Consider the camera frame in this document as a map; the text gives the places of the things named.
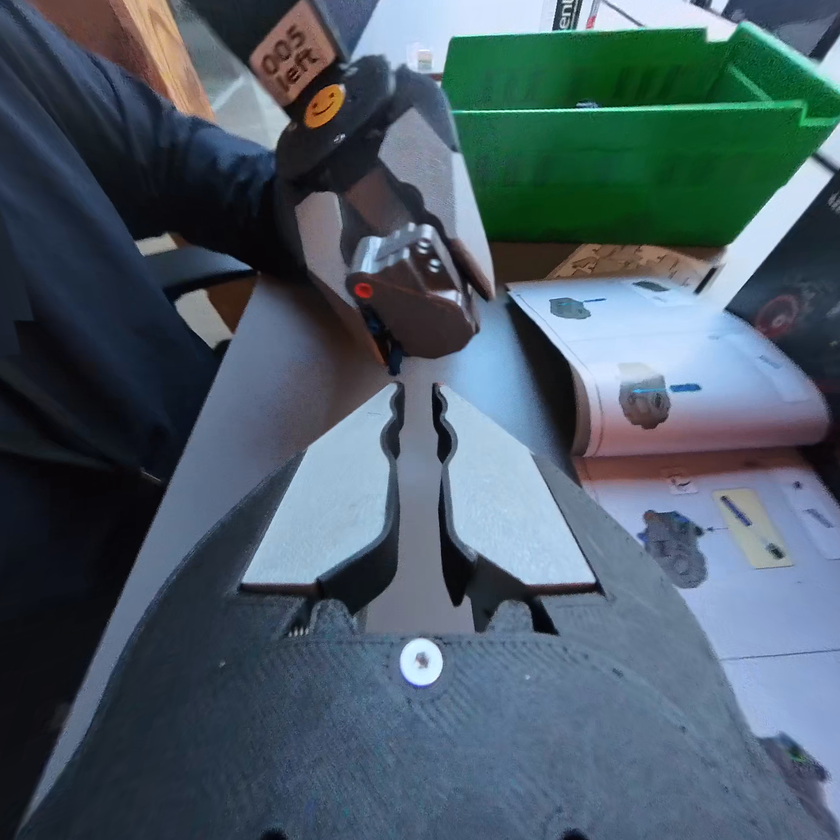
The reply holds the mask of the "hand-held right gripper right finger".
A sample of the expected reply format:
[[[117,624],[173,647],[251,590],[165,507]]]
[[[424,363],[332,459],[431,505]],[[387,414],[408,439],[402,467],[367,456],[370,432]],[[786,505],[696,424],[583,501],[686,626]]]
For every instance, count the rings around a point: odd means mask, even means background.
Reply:
[[[555,632],[543,597],[591,594],[598,581],[534,454],[447,385],[433,385],[432,404],[449,600],[469,599],[477,632],[505,602],[535,632]]]

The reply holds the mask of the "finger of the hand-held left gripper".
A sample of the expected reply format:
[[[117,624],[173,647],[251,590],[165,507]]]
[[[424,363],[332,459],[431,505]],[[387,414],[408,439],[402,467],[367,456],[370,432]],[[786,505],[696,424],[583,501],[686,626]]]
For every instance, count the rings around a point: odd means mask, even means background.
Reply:
[[[410,108],[386,130],[378,158],[398,184],[419,195],[471,285],[485,300],[494,299],[494,266],[464,155]]]
[[[359,279],[355,274],[356,262],[379,247],[394,227],[380,218],[372,221],[369,214],[362,214],[352,197],[333,191],[311,192],[296,206],[295,218],[311,280],[351,336],[378,364],[387,364],[393,338],[385,325],[379,335],[368,330],[363,310],[374,310],[372,281]]]

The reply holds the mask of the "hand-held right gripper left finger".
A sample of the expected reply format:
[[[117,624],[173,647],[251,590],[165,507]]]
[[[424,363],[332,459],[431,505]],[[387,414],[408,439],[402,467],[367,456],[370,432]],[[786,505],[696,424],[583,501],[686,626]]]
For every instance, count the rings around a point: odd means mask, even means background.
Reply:
[[[246,592],[339,601],[354,615],[393,581],[401,385],[310,444],[241,580]]]

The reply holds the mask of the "grey lego motor block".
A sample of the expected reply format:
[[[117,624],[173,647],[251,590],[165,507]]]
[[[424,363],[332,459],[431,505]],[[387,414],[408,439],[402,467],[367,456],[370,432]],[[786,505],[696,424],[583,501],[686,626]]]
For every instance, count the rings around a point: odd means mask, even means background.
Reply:
[[[473,292],[433,226],[400,227],[356,265],[355,276],[372,281],[371,304],[405,355],[439,359],[477,336]]]

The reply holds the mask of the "person's left forearm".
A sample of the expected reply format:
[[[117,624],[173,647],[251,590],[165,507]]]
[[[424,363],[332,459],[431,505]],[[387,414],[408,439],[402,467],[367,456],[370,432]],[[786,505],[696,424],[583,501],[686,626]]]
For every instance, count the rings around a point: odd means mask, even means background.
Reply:
[[[273,152],[72,42],[67,54],[76,93],[66,134],[134,238],[176,234],[271,277],[291,273]]]

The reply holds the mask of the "dark lego set box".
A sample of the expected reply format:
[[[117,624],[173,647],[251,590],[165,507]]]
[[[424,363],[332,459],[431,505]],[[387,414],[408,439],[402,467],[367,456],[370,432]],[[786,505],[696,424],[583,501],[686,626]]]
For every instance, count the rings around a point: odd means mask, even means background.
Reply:
[[[839,387],[839,174],[729,302],[826,394]]]

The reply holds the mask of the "loose dark lego pieces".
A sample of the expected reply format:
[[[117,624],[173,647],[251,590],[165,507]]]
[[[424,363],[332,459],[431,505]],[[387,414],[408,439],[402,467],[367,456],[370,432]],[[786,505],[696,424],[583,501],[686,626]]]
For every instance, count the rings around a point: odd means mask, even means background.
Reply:
[[[787,733],[758,737],[758,741],[790,787],[819,787],[830,780],[826,768]]]

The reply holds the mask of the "black office chair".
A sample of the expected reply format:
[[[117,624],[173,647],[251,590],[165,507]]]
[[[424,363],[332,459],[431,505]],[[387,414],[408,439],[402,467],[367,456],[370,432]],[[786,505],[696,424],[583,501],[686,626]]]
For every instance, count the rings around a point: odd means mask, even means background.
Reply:
[[[138,247],[167,300],[199,339],[215,349],[233,338],[256,286],[249,266],[167,237],[143,240]]]

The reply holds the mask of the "green plastic bin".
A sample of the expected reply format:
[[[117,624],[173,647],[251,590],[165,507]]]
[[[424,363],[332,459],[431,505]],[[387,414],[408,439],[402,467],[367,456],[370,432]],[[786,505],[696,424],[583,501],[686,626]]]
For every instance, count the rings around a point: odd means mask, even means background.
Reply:
[[[456,37],[443,90],[500,242],[729,245],[839,116],[838,85],[751,23],[724,40],[704,28]]]

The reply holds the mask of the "wooden puzzle sheet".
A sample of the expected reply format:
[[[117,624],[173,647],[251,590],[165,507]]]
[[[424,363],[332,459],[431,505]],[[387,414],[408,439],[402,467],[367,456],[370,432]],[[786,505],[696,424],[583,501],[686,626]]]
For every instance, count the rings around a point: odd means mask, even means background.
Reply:
[[[512,243],[490,245],[497,283],[506,291],[551,292],[584,301],[630,287],[651,296],[696,292],[717,270],[725,248],[701,246]]]

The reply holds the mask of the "clear water bottle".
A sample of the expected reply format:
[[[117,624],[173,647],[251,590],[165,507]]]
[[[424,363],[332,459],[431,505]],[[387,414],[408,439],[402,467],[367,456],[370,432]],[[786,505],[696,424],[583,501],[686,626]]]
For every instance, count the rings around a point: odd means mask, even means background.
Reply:
[[[600,1],[542,1],[539,31],[593,29],[600,5]]]

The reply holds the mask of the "white instruction booklet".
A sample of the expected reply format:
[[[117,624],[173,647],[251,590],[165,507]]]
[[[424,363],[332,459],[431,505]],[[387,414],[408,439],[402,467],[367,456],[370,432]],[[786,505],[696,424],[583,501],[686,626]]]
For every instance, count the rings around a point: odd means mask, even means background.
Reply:
[[[838,793],[839,514],[805,447],[830,425],[749,325],[652,278],[514,282],[574,381],[583,487],[694,613],[760,736]]]

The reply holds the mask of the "person's dark blue clothing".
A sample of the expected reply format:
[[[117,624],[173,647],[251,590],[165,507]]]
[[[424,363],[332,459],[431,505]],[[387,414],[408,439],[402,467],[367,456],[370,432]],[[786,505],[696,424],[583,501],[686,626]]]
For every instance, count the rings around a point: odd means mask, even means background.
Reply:
[[[74,648],[107,620],[218,367],[67,136],[69,42],[2,2],[8,658]]]

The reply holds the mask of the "wooden post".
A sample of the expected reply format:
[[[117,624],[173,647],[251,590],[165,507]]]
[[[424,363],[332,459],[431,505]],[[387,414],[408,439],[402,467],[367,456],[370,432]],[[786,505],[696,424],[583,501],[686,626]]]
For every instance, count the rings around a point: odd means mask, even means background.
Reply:
[[[32,1],[80,46],[141,78],[180,111],[214,112],[166,1]]]

